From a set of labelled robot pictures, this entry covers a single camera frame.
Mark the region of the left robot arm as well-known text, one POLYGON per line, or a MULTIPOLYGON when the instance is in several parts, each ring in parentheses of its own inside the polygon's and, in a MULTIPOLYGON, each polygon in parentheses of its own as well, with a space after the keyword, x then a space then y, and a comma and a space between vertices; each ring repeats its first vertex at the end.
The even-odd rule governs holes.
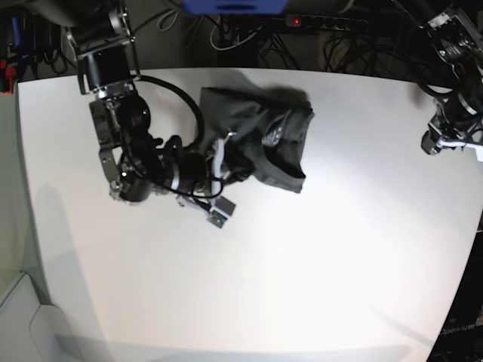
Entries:
POLYGON ((426 32, 457 80, 446 93, 417 82, 436 107, 421 140, 422 150, 437 155, 445 149, 470 148, 482 162, 482 34, 456 1, 396 1, 395 5, 426 32))

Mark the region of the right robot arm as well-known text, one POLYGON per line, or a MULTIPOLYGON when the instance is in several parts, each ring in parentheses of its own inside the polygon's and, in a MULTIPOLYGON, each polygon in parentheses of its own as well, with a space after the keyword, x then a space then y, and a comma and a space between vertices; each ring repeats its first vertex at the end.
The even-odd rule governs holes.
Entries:
POLYGON ((226 186, 249 177, 246 170, 228 168, 222 140, 214 142, 212 156, 202 151, 205 120, 186 92, 140 74, 134 31, 123 1, 35 1, 32 8, 66 28, 79 90, 94 96, 89 109, 114 199, 138 204, 153 192, 171 192, 211 210, 226 186), (197 134, 189 145, 184 146, 178 136, 162 140, 149 133, 150 110, 137 92, 137 81, 174 92, 192 110, 197 134))

